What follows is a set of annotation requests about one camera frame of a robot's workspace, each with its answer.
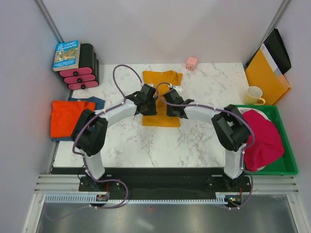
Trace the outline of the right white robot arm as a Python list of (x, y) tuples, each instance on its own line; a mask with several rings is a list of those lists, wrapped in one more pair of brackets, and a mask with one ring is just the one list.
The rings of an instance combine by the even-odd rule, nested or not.
[(249, 139), (255, 141), (251, 127), (242, 116), (237, 106), (230, 104), (223, 109), (196, 103), (183, 98), (174, 88), (164, 95), (167, 115), (191, 120), (199, 120), (214, 127), (220, 144), (225, 148), (225, 166), (223, 187), (234, 191), (240, 186), (239, 177), (244, 172), (243, 157)]

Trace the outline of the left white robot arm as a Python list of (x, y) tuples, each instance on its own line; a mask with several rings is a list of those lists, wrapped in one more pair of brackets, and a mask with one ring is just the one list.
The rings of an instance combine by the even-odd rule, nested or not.
[(109, 127), (119, 121), (135, 115), (155, 116), (156, 89), (143, 84), (140, 91), (124, 96), (123, 100), (100, 113), (89, 109), (82, 111), (71, 134), (72, 152), (81, 155), (90, 179), (90, 186), (96, 191), (105, 189), (107, 180), (103, 176), (105, 168), (102, 163), (101, 149), (104, 146)]

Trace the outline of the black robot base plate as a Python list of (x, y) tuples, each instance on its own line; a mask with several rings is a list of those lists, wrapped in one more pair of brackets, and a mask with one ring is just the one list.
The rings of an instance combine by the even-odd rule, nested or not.
[(211, 199), (216, 193), (247, 193), (250, 179), (232, 180), (222, 168), (107, 168), (99, 182), (81, 178), (79, 191), (105, 192), (115, 199)]

